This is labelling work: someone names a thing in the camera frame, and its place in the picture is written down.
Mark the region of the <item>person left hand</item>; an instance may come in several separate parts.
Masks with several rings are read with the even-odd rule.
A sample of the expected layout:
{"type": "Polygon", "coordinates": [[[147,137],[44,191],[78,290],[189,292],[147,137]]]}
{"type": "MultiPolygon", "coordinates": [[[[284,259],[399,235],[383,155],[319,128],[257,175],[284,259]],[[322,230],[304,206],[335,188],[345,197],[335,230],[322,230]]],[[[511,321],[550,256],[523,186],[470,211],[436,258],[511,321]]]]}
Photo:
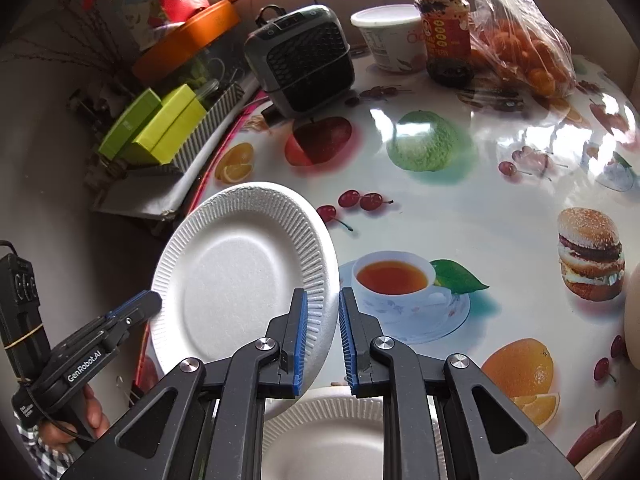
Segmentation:
{"type": "MultiPolygon", "coordinates": [[[[84,385],[84,398],[84,419],[91,428],[90,434],[95,439],[99,439],[107,432],[108,428],[110,428],[110,421],[104,414],[102,405],[89,384],[84,385]]],[[[70,452],[70,444],[75,441],[72,432],[74,434],[78,433],[78,430],[73,424],[61,419],[55,422],[45,420],[39,425],[38,431],[39,437],[45,445],[52,448],[52,450],[62,453],[70,452]]]]}

